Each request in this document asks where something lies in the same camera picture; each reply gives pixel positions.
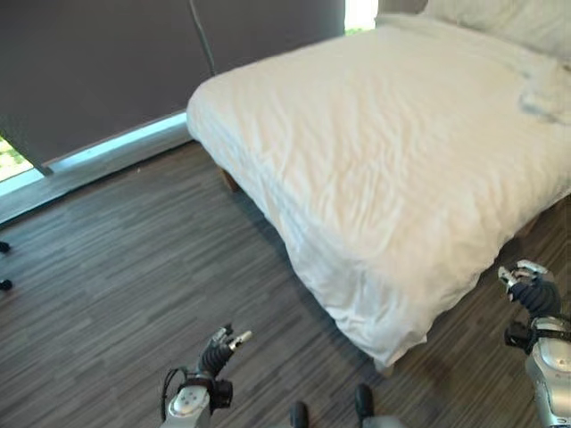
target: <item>gray striped floor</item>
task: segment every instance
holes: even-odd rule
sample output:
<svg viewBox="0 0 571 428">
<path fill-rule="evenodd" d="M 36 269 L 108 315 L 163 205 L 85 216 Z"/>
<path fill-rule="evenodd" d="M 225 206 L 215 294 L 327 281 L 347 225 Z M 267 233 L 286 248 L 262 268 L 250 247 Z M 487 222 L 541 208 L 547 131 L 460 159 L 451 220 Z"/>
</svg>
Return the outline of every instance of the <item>gray striped floor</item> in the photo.
<svg viewBox="0 0 571 428">
<path fill-rule="evenodd" d="M 567 310 L 568 212 L 569 203 L 548 211 L 500 255 L 549 266 Z M 354 427 L 361 382 L 379 412 L 410 428 L 538 426 L 525 355 L 502 345 L 520 311 L 495 269 L 383 381 L 295 277 L 276 231 L 245 195 L 226 191 L 197 144 L 75 193 L 0 238 L 13 245 L 0 272 L 16 283 L 0 295 L 2 428 L 157 427 L 165 372 L 194 362 L 228 320 L 255 338 L 224 372 L 235 401 L 214 427 L 282 424 L 296 399 L 316 427 Z"/>
</svg>

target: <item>robotic hand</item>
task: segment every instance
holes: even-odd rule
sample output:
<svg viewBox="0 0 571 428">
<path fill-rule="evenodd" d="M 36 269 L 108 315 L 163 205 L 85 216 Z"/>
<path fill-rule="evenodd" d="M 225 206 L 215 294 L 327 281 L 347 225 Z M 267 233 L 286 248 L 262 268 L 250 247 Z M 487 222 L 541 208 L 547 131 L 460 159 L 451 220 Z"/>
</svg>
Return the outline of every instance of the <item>robotic hand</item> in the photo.
<svg viewBox="0 0 571 428">
<path fill-rule="evenodd" d="M 161 415 L 164 423 L 161 428 L 208 428 L 214 410 L 230 407 L 232 383 L 216 378 L 237 348 L 252 337 L 252 332 L 236 338 L 231 337 L 232 333 L 232 326 L 226 325 L 212 336 L 193 373 L 186 367 L 169 371 L 162 390 Z M 178 372 L 184 375 L 185 380 L 168 408 L 165 408 L 167 389 Z"/>
<path fill-rule="evenodd" d="M 561 314 L 553 274 L 520 260 L 512 269 L 500 267 L 498 276 L 509 298 L 530 315 L 527 325 L 512 322 L 504 337 L 507 345 L 529 355 L 525 369 L 534 382 L 542 425 L 571 428 L 571 320 Z"/>
</svg>

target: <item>window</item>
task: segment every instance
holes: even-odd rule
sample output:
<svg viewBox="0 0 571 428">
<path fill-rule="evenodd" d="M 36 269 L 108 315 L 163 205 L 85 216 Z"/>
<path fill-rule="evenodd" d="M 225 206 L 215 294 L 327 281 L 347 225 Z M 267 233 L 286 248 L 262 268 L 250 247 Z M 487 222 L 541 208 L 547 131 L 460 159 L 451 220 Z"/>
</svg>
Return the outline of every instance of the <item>window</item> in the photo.
<svg viewBox="0 0 571 428">
<path fill-rule="evenodd" d="M 373 29 L 377 11 L 378 0 L 345 0 L 345 33 Z"/>
<path fill-rule="evenodd" d="M 32 164 L 0 136 L 0 181 L 32 168 Z"/>
</svg>

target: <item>black cable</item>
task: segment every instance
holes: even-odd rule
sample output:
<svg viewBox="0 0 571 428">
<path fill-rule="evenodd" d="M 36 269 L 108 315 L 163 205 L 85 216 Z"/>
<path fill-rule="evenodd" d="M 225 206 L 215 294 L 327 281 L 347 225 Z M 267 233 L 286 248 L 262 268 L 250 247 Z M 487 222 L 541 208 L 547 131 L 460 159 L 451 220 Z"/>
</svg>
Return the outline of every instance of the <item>black cable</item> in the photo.
<svg viewBox="0 0 571 428">
<path fill-rule="evenodd" d="M 188 381 L 188 370 L 186 367 L 171 368 L 164 378 L 164 383 L 162 384 L 162 395 L 161 395 L 161 419 L 162 421 L 167 420 L 167 397 L 168 390 L 172 379 L 175 375 L 180 372 L 185 377 L 185 383 Z"/>
<path fill-rule="evenodd" d="M 208 38 L 206 37 L 206 33 L 204 32 L 203 25 L 200 22 L 200 16 L 198 15 L 198 11 L 196 9 L 196 5 L 194 4 L 194 0 L 188 0 L 188 5 L 190 6 L 190 14 L 193 17 L 194 28 L 198 33 L 200 44 L 203 47 L 203 52 L 204 55 L 206 56 L 206 61 L 208 62 L 208 69 L 211 73 L 211 76 L 214 77 L 218 74 L 216 72 L 216 66 L 214 65 L 214 56 L 212 55 L 211 46 L 208 43 Z"/>
</svg>

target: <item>white bedsheet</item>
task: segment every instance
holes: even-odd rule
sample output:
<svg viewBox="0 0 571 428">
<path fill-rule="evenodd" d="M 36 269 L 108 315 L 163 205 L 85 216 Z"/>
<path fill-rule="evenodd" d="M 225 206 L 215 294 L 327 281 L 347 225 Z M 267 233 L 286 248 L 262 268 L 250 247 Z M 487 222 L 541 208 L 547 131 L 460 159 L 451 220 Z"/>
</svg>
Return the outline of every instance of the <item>white bedsheet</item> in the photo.
<svg viewBox="0 0 571 428">
<path fill-rule="evenodd" d="M 390 366 L 571 191 L 571 132 L 520 109 L 546 58 L 385 19 L 211 79 L 187 117 L 339 329 Z"/>
</svg>

